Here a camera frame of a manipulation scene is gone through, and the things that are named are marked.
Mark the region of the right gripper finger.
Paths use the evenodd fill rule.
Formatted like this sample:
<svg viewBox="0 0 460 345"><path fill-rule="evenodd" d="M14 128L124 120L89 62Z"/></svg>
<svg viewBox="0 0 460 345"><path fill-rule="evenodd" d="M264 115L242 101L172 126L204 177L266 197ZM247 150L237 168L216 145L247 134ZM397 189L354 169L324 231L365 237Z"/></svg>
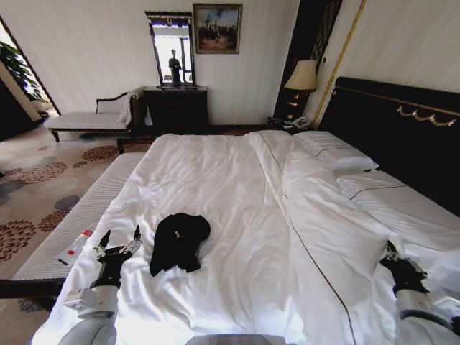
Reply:
<svg viewBox="0 0 460 345"><path fill-rule="evenodd" d="M391 241L387 241L386 244L386 259L389 261L399 261L402 259L396 246Z"/></svg>

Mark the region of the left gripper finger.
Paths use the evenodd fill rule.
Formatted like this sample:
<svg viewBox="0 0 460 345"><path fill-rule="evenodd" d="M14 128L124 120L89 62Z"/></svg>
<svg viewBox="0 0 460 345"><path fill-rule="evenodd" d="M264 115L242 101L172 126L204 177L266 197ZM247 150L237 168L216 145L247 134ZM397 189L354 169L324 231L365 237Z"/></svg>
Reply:
<svg viewBox="0 0 460 345"><path fill-rule="evenodd" d="M108 230L104 236L101 238L100 242L98 243L97 247L94 247L94 250L96 251L96 259L102 259L106 253L106 246L109 242L109 237L110 237L111 231Z"/></svg>
<svg viewBox="0 0 460 345"><path fill-rule="evenodd" d="M120 252L122 254L133 254L140 248L141 244L142 244L142 240L141 240L140 226L137 225L134 231L133 239L127 245L125 245L120 250Z"/></svg>

